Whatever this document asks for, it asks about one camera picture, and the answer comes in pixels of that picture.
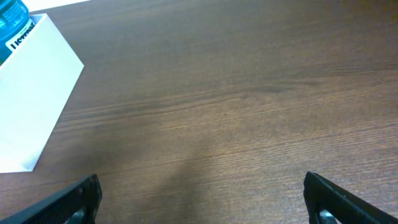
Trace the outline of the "teal mouthwash bottle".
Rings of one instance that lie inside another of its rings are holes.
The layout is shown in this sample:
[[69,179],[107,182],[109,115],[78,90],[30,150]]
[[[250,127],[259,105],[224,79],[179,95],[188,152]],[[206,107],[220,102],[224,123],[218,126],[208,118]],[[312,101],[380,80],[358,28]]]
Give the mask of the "teal mouthwash bottle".
[[1,64],[21,45],[35,27],[21,0],[1,0]]

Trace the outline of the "white cardboard box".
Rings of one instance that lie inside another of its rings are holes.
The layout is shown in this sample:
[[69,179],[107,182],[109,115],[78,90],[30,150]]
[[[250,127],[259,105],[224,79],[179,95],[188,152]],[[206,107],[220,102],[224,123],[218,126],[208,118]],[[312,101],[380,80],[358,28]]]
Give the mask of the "white cardboard box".
[[47,14],[1,65],[1,172],[31,172],[84,65]]

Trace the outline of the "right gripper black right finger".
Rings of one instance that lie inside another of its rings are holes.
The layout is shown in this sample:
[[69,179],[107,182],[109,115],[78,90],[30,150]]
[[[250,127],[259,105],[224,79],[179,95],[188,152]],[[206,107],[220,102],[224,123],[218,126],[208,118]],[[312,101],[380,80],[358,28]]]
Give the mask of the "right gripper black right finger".
[[391,223],[397,218],[314,172],[307,172],[303,196],[310,224]]

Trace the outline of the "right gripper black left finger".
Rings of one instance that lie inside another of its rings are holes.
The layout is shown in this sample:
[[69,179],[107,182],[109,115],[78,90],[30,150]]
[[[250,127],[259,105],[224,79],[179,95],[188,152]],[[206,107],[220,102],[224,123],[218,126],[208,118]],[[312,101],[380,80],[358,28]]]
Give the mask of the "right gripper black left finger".
[[1,224],[90,224],[95,222],[101,199],[98,176],[92,174],[1,220]]

